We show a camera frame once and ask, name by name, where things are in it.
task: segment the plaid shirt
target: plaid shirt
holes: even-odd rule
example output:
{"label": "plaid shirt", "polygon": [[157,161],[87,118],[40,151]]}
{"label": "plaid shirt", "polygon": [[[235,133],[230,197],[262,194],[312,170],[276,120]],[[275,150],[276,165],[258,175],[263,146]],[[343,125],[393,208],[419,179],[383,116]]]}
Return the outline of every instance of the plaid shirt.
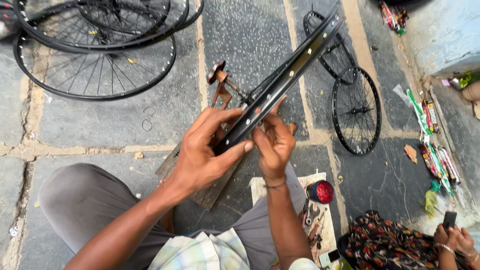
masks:
{"label": "plaid shirt", "polygon": [[[249,270],[245,247],[233,228],[217,235],[201,232],[195,239],[170,238],[148,270]],[[290,270],[318,270],[309,259],[297,259]]]}

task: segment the wooden block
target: wooden block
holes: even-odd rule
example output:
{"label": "wooden block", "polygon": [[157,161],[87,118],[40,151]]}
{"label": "wooden block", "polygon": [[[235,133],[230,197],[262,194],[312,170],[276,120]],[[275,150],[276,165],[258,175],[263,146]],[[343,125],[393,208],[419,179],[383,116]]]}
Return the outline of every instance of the wooden block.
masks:
{"label": "wooden block", "polygon": [[[163,161],[163,163],[155,172],[155,175],[158,176],[161,180],[167,179],[175,169],[175,166],[177,165],[177,160],[180,154],[180,148],[181,148],[181,141],[177,144],[175,149],[173,149],[173,151],[168,155],[168,157]],[[232,166],[232,168],[230,168],[230,170],[228,170],[224,176],[220,177],[213,186],[200,190],[195,194],[193,194],[191,199],[194,202],[196,202],[198,205],[200,205],[201,207],[209,211],[212,208],[218,196],[220,195],[220,193],[222,192],[223,188],[227,184],[228,180],[234,173],[238,164],[239,162],[235,163]]]}

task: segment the fingernail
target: fingernail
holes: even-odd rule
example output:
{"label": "fingernail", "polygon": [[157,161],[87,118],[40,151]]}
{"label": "fingernail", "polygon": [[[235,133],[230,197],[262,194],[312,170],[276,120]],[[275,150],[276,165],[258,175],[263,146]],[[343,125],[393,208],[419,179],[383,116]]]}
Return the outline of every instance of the fingernail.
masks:
{"label": "fingernail", "polygon": [[248,152],[253,149],[253,142],[248,142],[245,144],[245,152]]}

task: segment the man's right hand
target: man's right hand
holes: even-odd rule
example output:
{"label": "man's right hand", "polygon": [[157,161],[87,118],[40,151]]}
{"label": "man's right hand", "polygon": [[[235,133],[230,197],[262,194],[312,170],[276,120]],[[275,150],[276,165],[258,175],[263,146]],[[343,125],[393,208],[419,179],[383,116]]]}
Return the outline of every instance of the man's right hand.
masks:
{"label": "man's right hand", "polygon": [[282,119],[269,113],[264,117],[265,131],[256,127],[252,138],[260,150],[259,166],[269,186],[280,186],[286,181],[285,166],[295,148],[295,137]]}

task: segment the gray trousers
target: gray trousers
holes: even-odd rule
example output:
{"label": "gray trousers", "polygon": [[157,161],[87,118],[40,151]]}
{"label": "gray trousers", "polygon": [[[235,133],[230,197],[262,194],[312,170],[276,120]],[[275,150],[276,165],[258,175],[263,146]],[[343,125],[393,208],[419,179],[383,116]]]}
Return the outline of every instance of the gray trousers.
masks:
{"label": "gray trousers", "polygon": [[[299,213],[305,193],[290,163],[285,173],[293,205]],[[75,254],[95,234],[140,201],[120,179],[85,163],[54,171],[42,184],[38,200],[52,228]],[[267,199],[260,198],[232,227],[245,246],[251,269],[266,269],[276,257]],[[147,269],[167,240],[175,236],[156,224],[121,269]]]}

